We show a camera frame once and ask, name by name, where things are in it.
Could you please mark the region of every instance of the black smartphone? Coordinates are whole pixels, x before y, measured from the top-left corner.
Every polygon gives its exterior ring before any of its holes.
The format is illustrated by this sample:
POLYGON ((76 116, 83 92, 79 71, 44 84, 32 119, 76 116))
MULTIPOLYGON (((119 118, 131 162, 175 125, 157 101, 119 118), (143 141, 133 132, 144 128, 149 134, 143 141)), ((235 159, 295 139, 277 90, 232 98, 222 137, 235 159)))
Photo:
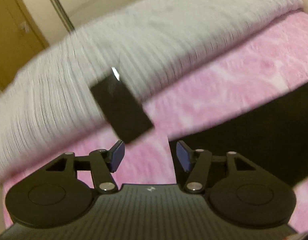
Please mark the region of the black smartphone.
POLYGON ((116 68, 112 68, 112 72, 90 90, 105 118, 126 144, 153 127, 116 68))

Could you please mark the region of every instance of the door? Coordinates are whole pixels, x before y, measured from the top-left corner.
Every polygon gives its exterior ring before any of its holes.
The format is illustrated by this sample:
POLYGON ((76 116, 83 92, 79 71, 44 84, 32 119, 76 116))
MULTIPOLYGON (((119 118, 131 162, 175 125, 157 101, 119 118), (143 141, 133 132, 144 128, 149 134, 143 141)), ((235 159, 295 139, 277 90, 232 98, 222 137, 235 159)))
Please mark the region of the door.
POLYGON ((46 41, 40 40, 33 31, 35 27, 25 17, 22 6, 16 0, 0 0, 1 90, 23 65, 46 47, 46 41))

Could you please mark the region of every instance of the pink bed sheet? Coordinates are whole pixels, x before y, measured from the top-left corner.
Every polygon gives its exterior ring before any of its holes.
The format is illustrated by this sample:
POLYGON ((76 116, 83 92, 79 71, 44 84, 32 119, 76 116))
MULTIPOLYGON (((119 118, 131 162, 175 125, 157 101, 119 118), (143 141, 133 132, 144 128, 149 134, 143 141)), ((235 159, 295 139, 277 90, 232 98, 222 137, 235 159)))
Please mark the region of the pink bed sheet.
MULTIPOLYGON (((114 179, 122 183, 175 183, 168 138, 211 127, 249 111, 308 81, 308 15, 294 12, 275 20, 246 42, 188 74, 143 106, 155 129, 126 147, 114 179)), ((117 141, 107 125, 55 153, 4 184, 9 188, 65 151, 87 155, 117 141)), ((93 186, 88 172, 78 177, 93 186)), ((297 206, 290 225, 308 231, 308 179, 294 188, 297 206)), ((4 207, 6 226, 12 222, 4 207)))

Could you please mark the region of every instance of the door handle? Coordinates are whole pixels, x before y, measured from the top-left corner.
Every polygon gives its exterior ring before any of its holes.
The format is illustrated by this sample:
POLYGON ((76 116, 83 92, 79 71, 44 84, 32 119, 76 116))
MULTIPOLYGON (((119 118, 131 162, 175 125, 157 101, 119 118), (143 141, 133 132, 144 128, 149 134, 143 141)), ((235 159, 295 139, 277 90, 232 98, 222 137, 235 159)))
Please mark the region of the door handle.
POLYGON ((27 22, 21 22, 20 23, 20 30, 24 31, 25 33, 29 33, 30 32, 30 27, 27 24, 27 22))

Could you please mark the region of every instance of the folded blanket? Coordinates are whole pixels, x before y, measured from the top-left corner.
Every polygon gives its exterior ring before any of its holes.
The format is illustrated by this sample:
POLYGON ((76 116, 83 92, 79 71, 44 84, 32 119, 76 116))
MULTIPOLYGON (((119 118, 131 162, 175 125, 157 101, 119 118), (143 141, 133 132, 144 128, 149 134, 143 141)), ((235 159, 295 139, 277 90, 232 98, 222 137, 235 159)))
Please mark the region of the folded blanket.
POLYGON ((30 61, 0 97, 0 182, 105 123, 89 88, 111 67, 142 101, 301 6, 142 0, 76 30, 30 61))

